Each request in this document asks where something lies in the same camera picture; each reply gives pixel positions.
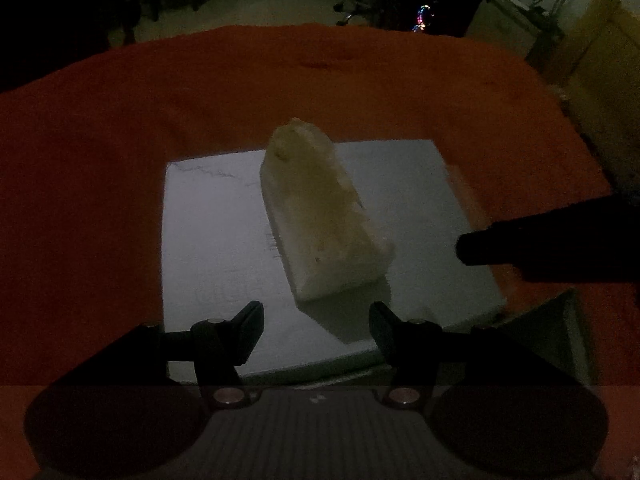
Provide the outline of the white flat board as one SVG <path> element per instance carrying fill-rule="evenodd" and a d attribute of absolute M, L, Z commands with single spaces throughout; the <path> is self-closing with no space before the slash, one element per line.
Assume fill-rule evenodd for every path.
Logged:
<path fill-rule="evenodd" d="M 381 364 L 368 327 L 383 301 L 404 320 L 462 330 L 503 307 L 486 266 L 454 252 L 469 222 L 427 140 L 342 143 L 337 149 L 395 257 L 379 281 L 300 304 L 291 292 L 262 200 L 260 151 L 173 162 L 166 171 L 162 234 L 164 325 L 187 330 L 232 318 L 248 302 L 265 329 L 240 368 L 253 384 L 311 385 L 362 375 Z"/>

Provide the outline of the red tablecloth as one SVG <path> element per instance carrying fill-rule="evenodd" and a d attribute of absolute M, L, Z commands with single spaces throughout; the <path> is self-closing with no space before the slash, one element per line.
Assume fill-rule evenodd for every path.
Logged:
<path fill-rule="evenodd" d="M 430 139 L 472 221 L 605 196 L 538 74 L 466 38 L 227 26 L 108 51 L 1 98 L 1 474 L 38 470 L 27 404 L 153 323 L 168 162 L 257 150 L 292 118 L 340 141 Z"/>

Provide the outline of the cardboard box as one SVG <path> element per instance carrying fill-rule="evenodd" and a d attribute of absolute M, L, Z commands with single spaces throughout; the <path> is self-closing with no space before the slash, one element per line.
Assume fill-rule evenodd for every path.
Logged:
<path fill-rule="evenodd" d="M 529 64 L 547 61 L 558 46 L 558 35 L 536 25 L 518 0 L 482 0 L 466 31 L 468 38 L 503 48 Z"/>

